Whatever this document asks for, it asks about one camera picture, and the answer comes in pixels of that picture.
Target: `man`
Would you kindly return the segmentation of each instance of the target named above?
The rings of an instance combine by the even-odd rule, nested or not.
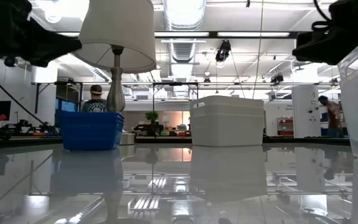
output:
[[[327,107],[328,136],[338,138],[342,135],[341,114],[339,105],[328,100],[327,96],[320,96],[318,101]]]
[[[87,101],[81,112],[107,112],[107,101],[102,99],[102,87],[99,85],[91,86],[91,100]]]

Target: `lamp base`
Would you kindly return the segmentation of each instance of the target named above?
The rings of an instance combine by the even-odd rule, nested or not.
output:
[[[107,96],[107,108],[109,112],[120,113],[125,108],[125,97],[121,85],[122,73],[123,69],[120,67],[113,67],[111,69],[111,86]]]

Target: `table lamp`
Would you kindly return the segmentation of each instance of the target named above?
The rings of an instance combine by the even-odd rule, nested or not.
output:
[[[90,0],[75,55],[96,68],[111,71],[107,97],[110,112],[125,108],[122,73],[156,68],[154,9],[151,0]]]

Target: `air duct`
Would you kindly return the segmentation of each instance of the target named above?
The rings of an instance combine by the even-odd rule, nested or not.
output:
[[[201,29],[206,0],[163,0],[163,5],[166,30],[196,31]],[[171,62],[177,63],[171,65],[170,69],[175,81],[177,78],[190,79],[193,65],[187,63],[195,62],[197,46],[197,43],[169,44]]]

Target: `table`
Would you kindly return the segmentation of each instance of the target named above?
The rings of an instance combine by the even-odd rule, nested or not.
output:
[[[358,158],[349,151],[301,143],[0,149],[0,214],[4,223],[39,224],[339,222],[358,217]]]

